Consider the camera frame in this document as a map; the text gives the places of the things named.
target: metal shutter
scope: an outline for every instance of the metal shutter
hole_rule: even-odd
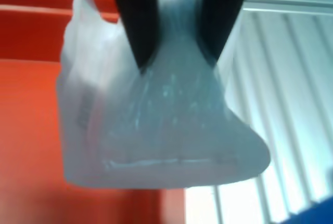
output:
[[[226,99],[272,162],[255,179],[187,189],[187,224],[279,223],[332,196],[333,0],[244,10]]]

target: white plastic bag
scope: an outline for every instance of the white plastic bag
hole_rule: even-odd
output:
[[[94,188],[184,188],[246,180],[270,162],[226,106],[240,17],[215,69],[195,35],[199,0],[159,0],[162,42],[141,74],[124,27],[74,0],[57,81],[65,177]]]

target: red shelf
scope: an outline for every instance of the red shelf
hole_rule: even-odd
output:
[[[114,0],[96,0],[116,22]],[[183,190],[90,190],[63,178],[56,78],[72,0],[0,0],[0,223],[184,224]]]

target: translucent plastic bag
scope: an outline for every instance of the translucent plastic bag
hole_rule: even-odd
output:
[[[246,180],[270,162],[226,106],[240,17],[215,68],[196,41],[200,0],[159,0],[162,41],[137,68],[121,20],[74,0],[57,81],[66,179],[94,188],[184,188]]]

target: white window blind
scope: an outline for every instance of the white window blind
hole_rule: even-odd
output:
[[[280,223],[332,196],[333,0],[244,9],[226,99],[272,162],[258,178],[187,189],[187,224]]]

